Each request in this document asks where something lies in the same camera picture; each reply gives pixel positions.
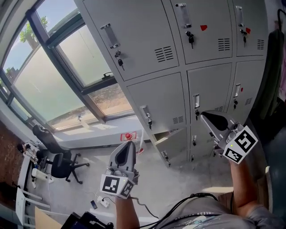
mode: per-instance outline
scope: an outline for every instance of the ventilation slot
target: ventilation slot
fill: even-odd
[[[158,62],[174,59],[171,46],[155,49],[154,51]]]
[[[230,39],[229,38],[219,38],[218,39],[218,47],[219,51],[227,51],[230,50]]]
[[[178,123],[183,123],[184,122],[184,117],[180,116],[178,118],[173,118],[173,123],[178,124]]]
[[[223,111],[223,106],[215,108],[215,111]]]
[[[252,98],[248,98],[248,99],[245,101],[245,105],[250,104],[250,103],[251,103],[251,101],[252,101]]]
[[[259,50],[264,49],[264,40],[257,40],[257,49]]]

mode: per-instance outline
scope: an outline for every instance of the red sticker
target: red sticker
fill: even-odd
[[[207,29],[207,25],[201,25],[201,30],[205,31]]]

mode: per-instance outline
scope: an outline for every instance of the black device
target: black device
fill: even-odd
[[[85,212],[82,217],[72,213],[62,226],[62,229],[113,229],[113,223],[107,225],[99,221],[93,214]]]
[[[94,200],[90,201],[90,203],[93,206],[93,209],[97,209],[97,205],[95,204]]]

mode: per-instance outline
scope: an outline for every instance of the phone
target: phone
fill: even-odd
[[[94,200],[90,201],[90,203],[93,206],[93,209],[97,209],[97,205],[95,204]]]

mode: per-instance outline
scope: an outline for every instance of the gray t-shirt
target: gray t-shirt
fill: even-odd
[[[172,220],[179,220],[169,225]],[[231,211],[213,198],[191,199],[181,204],[169,218],[160,223],[156,229],[226,229],[226,228],[284,228],[284,221],[258,205],[247,218],[232,215]]]

